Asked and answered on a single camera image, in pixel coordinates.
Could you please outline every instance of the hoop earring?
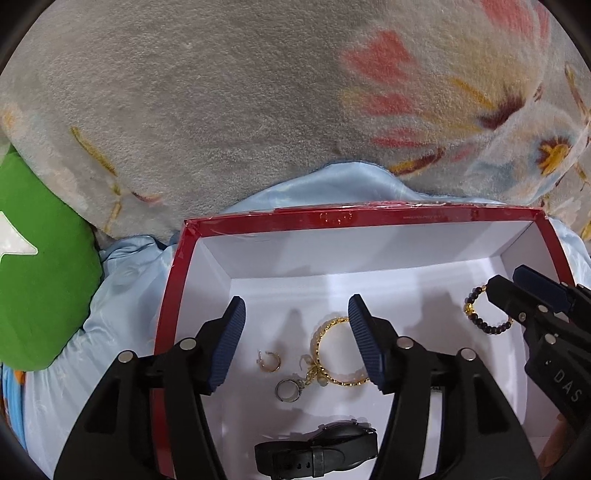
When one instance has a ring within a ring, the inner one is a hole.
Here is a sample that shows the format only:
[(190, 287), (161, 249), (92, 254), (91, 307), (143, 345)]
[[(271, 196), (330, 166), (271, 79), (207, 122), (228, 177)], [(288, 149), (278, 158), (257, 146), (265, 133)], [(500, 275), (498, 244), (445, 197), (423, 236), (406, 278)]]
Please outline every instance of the hoop earring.
[(279, 370), (279, 367), (281, 366), (281, 357), (279, 355), (277, 355), (275, 352), (265, 352), (265, 353), (267, 355), (271, 355), (277, 361), (277, 366), (276, 367), (268, 367), (267, 365), (265, 365), (265, 362), (262, 359), (262, 352), (260, 350), (259, 350), (259, 358), (256, 362), (261, 370), (272, 374), (273, 372), (276, 372), (277, 370)]

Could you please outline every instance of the beaded bracelet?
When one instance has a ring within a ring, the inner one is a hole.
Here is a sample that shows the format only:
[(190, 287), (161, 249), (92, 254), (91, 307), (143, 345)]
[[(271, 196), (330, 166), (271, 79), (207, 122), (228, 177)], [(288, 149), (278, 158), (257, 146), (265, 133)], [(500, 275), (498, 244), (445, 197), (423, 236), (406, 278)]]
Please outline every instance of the beaded bracelet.
[(474, 302), (483, 291), (486, 291), (486, 285), (474, 288), (474, 290), (472, 290), (472, 293), (468, 295), (468, 298), (466, 299), (466, 303), (464, 305), (464, 313), (468, 317), (468, 320), (470, 320), (484, 333), (487, 333), (489, 335), (498, 335), (506, 330), (509, 330), (509, 328), (511, 328), (511, 325), (513, 324), (512, 318), (509, 318), (505, 323), (499, 325), (498, 327), (493, 327), (486, 323), (484, 320), (482, 320), (475, 312)]

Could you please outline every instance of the silver ring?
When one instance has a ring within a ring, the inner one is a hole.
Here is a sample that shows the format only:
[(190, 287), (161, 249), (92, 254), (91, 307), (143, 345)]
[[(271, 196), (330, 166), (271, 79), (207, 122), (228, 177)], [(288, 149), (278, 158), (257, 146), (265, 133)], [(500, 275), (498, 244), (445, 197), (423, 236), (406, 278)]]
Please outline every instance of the silver ring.
[[(297, 392), (294, 393), (291, 397), (282, 397), (279, 395), (279, 387), (282, 386), (284, 383), (293, 383), (295, 385), (295, 387), (297, 388)], [(277, 386), (275, 387), (275, 396), (284, 402), (287, 403), (292, 403), (295, 402), (298, 398), (301, 397), (301, 391), (303, 390), (302, 384), (301, 382), (298, 382), (297, 380), (292, 380), (291, 378), (284, 378), (283, 380), (281, 380)]]

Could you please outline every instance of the floral blanket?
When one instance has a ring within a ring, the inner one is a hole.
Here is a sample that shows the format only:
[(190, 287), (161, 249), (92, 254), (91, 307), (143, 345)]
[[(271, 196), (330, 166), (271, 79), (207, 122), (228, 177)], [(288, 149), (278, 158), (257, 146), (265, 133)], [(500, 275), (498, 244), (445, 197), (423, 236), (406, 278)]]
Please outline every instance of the floral blanket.
[(66, 203), (166, 240), (327, 163), (546, 211), (591, 241), (591, 73), (537, 0), (56, 0), (0, 124)]

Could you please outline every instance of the red box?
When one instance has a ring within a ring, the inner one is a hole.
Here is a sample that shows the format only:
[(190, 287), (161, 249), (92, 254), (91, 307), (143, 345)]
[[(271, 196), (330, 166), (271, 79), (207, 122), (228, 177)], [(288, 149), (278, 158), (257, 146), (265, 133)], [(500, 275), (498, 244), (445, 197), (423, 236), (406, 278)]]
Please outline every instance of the red box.
[[(574, 283), (542, 210), (390, 202), (188, 220), (168, 278), (155, 353), (221, 316), (233, 295), (244, 298), (246, 326), (235, 359), (226, 382), (213, 401), (204, 398), (204, 407), (228, 478), (265, 478), (254, 464), (254, 444), (265, 438), (313, 431), (314, 423), (328, 423), (335, 416), (364, 418), (383, 434), (392, 397), (384, 397), (372, 384), (356, 387), (364, 389), (356, 393), (358, 398), (337, 385), (309, 387), (302, 393), (305, 401), (288, 407), (272, 392), (278, 380), (298, 372), (298, 357), (309, 353), (306, 345), (314, 329), (331, 316), (346, 315), (346, 300), (361, 293), (375, 316), (389, 319), (400, 335), (426, 348), (476, 350), (539, 450), (555, 423), (556, 409), (525, 376), (519, 327), (487, 336), (462, 312), (472, 288), (496, 274), (510, 278), (521, 264)], [(484, 297), (477, 310), (492, 325), (506, 321)], [(344, 330), (339, 334), (341, 345), (350, 342), (346, 335)], [(258, 370), (257, 350), (269, 349), (282, 349), (281, 373)], [(342, 348), (333, 350), (337, 358)], [(353, 350), (354, 344), (347, 352)], [(360, 360), (348, 353), (335, 365), (353, 368)], [(154, 400), (160, 468), (171, 475), (162, 402), (158, 395)], [(432, 472), (437, 459), (440, 410), (434, 405), (432, 400), (434, 427), (423, 473)], [(297, 421), (285, 421), (294, 417), (290, 408), (302, 411)], [(372, 466), (366, 462), (342, 472), (342, 478), (364, 478)]]

